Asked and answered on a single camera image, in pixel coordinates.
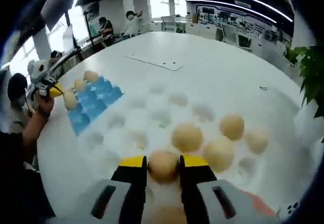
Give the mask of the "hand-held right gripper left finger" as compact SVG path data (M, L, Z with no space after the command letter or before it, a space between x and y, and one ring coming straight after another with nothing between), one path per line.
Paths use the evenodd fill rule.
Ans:
M71 211L46 223L141 223L147 184L147 158L125 158L110 179L89 186Z

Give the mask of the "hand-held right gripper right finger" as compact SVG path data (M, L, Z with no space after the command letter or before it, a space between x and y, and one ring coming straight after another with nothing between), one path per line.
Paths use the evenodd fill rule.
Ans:
M181 200L188 223L252 223L252 199L228 181L219 180L202 157L181 155Z

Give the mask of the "person's left hand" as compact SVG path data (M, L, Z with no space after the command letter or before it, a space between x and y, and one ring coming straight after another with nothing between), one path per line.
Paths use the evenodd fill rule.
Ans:
M50 96L44 97L40 95L39 90L35 92L35 99L38 103L37 112L43 117L49 118L54 107L54 99Z

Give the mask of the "person's right hand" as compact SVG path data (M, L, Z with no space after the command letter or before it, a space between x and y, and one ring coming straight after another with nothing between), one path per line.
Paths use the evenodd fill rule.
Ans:
M243 190L242 192L253 200L254 207L257 211L266 216L275 216L275 212L268 205L266 205L265 202L259 196Z

